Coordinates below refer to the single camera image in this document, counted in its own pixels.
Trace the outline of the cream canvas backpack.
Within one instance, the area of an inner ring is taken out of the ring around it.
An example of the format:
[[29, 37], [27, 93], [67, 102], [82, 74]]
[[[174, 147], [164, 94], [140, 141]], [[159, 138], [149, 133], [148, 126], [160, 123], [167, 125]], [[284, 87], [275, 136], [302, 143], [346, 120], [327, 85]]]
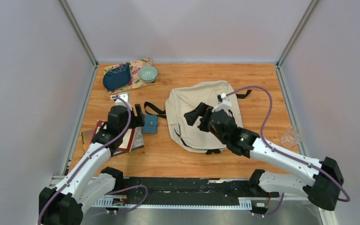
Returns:
[[[238, 100], [245, 99], [251, 92], [247, 90], [245, 94], [236, 94], [227, 81], [201, 82], [191, 87], [171, 90], [164, 110], [150, 102], [145, 102], [144, 108], [150, 108], [153, 115], [166, 119], [170, 138], [179, 146], [190, 152], [211, 154], [223, 151], [243, 137]], [[184, 113], [194, 110], [201, 102], [214, 108], [218, 105], [218, 95], [222, 93], [228, 95], [232, 107], [228, 111], [213, 112], [209, 122], [210, 132], [198, 129], [201, 117], [193, 126], [186, 123]]]

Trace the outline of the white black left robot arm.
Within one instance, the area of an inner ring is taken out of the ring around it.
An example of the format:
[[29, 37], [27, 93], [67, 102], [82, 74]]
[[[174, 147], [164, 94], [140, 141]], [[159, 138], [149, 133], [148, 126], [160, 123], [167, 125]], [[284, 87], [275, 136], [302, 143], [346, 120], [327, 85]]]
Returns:
[[53, 188], [45, 187], [39, 194], [39, 225], [79, 225], [84, 214], [109, 191], [120, 194], [124, 181], [117, 170], [108, 168], [93, 180], [92, 177], [123, 142], [131, 128], [144, 126], [141, 106], [128, 103], [113, 106], [108, 119], [94, 134], [87, 152], [74, 169]]

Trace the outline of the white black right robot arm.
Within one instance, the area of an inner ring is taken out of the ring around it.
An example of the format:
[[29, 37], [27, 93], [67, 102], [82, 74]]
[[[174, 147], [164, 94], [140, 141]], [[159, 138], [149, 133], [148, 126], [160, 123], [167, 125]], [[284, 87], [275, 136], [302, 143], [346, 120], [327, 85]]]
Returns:
[[186, 123], [213, 134], [228, 150], [238, 156], [261, 160], [288, 172], [280, 175], [255, 170], [248, 189], [254, 196], [282, 192], [306, 197], [315, 206], [334, 211], [338, 202], [349, 202], [343, 188], [344, 177], [336, 160], [311, 158], [282, 148], [264, 139], [263, 134], [239, 127], [229, 115], [229, 107], [218, 109], [200, 103], [184, 114]]

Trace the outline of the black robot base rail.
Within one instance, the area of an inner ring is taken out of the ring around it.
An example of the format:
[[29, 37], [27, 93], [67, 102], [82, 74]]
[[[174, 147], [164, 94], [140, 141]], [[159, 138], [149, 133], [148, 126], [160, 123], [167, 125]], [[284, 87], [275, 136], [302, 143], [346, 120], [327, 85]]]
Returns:
[[146, 205], [185, 206], [236, 206], [239, 198], [278, 197], [278, 193], [268, 194], [248, 180], [220, 180], [201, 178], [124, 178], [118, 189], [132, 189], [110, 195], [106, 203], [112, 206], [124, 203], [126, 206], [142, 203]]

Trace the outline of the red white cover book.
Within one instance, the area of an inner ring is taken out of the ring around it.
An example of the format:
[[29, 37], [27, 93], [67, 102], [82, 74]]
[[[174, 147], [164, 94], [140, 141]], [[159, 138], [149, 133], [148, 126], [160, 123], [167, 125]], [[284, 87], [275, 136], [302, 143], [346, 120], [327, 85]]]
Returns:
[[[109, 148], [113, 155], [130, 152], [133, 147], [135, 128], [128, 129], [122, 138], [119, 138], [116, 142], [113, 142]], [[106, 122], [98, 120], [96, 123], [95, 133], [93, 135], [91, 143], [105, 144], [113, 139], [116, 135], [110, 135]]]

